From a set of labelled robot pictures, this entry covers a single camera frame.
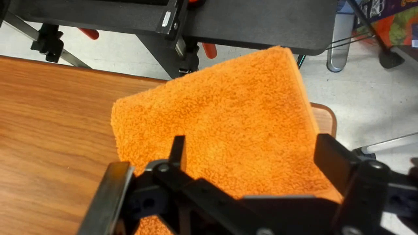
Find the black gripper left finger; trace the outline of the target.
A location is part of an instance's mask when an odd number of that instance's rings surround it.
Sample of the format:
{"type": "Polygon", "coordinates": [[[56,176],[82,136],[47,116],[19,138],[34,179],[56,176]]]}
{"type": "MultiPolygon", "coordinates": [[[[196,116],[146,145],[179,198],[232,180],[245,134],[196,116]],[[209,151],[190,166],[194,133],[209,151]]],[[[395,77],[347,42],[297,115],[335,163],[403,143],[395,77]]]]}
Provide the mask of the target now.
{"type": "Polygon", "coordinates": [[[171,193],[155,172],[184,167],[185,137],[175,136],[167,159],[151,160],[135,176],[128,162],[107,166],[77,235],[133,235],[143,218],[156,215],[172,232],[179,232],[179,214],[171,193]]]}

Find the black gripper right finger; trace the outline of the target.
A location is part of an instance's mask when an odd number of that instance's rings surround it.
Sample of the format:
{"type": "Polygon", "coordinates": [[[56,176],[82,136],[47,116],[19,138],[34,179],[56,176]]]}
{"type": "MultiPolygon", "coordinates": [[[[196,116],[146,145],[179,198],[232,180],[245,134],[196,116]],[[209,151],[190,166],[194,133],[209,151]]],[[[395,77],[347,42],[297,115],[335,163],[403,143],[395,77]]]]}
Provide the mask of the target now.
{"type": "Polygon", "coordinates": [[[331,219],[337,235],[394,235],[381,226],[382,213],[418,227],[418,179],[391,171],[371,156],[358,156],[334,137],[318,134],[314,164],[342,194],[331,219]]]}

